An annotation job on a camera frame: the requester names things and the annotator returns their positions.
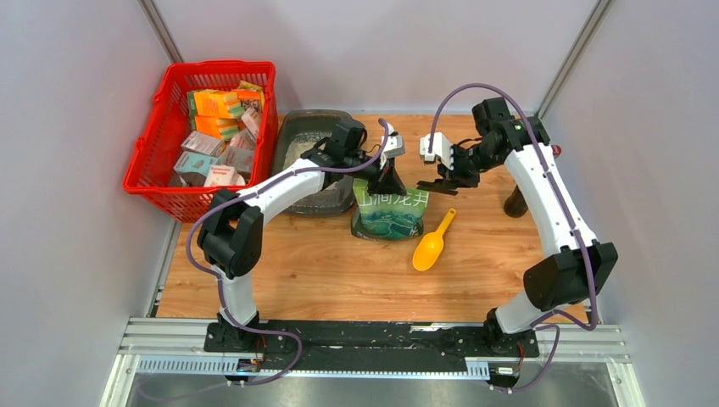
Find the black bag clip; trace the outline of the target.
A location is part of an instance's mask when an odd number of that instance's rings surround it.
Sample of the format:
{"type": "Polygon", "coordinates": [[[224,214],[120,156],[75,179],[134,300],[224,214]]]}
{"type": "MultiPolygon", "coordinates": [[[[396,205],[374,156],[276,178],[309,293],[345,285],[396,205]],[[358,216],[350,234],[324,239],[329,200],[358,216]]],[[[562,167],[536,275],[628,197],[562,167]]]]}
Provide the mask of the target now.
{"type": "Polygon", "coordinates": [[[455,196],[458,194],[458,185],[453,180],[437,178],[434,181],[418,181],[417,188],[422,191],[441,193],[445,195],[455,196]]]}

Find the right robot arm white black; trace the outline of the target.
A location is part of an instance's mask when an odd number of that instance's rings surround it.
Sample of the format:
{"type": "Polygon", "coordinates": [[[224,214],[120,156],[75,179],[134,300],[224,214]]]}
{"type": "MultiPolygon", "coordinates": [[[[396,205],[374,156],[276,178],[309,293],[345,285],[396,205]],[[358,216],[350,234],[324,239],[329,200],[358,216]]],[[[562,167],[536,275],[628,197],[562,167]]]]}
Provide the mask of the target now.
{"type": "Polygon", "coordinates": [[[543,248],[543,259],[524,273],[522,290],[488,312],[485,347],[507,354],[536,325],[584,301],[593,313],[583,327],[594,329],[598,294],[618,260],[614,244],[602,243],[579,214],[539,119],[517,119],[505,98],[485,99],[471,113],[479,137],[471,146],[459,142],[450,148],[452,165],[446,174],[451,189],[477,187],[482,173],[503,165],[535,221],[543,248]]]}

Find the green litter bag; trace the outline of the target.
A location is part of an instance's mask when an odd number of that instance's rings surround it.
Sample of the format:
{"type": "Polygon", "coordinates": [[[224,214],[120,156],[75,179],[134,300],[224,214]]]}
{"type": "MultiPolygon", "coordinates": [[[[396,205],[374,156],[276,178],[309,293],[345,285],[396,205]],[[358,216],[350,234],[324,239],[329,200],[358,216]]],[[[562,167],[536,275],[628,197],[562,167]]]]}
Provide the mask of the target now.
{"type": "Polygon", "coordinates": [[[356,209],[350,222],[354,237],[372,241],[403,241],[424,233],[429,192],[409,188],[405,195],[369,194],[368,182],[355,179],[356,209]]]}

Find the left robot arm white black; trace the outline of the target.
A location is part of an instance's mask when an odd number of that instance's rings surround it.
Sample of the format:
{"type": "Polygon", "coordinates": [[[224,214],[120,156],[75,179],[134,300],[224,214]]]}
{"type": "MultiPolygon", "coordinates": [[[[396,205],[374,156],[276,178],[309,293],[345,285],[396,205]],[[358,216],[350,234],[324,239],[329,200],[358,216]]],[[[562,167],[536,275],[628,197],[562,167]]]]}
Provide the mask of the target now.
{"type": "Polygon", "coordinates": [[[192,227],[207,266],[217,281],[218,320],[209,324],[208,352],[247,352],[269,332],[261,330],[253,298],[251,272],[259,262],[266,224],[297,201],[327,189],[344,177],[366,181],[374,194],[404,195],[394,160],[404,154],[404,140],[384,119],[384,133],[374,154],[363,149],[365,126],[354,119],[338,121],[328,137],[316,142],[285,170],[254,187],[219,190],[192,227]]]}

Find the yellow plastic scoop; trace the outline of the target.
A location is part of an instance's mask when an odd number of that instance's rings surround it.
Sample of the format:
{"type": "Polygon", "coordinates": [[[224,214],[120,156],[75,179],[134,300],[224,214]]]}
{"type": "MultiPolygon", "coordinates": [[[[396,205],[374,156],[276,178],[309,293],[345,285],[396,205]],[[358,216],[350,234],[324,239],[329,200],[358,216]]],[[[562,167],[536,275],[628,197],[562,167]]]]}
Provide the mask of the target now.
{"type": "Polygon", "coordinates": [[[412,256],[412,265],[415,270],[426,271],[436,264],[444,249],[444,234],[449,229],[456,214],[457,210],[450,208],[437,229],[423,236],[412,256]]]}

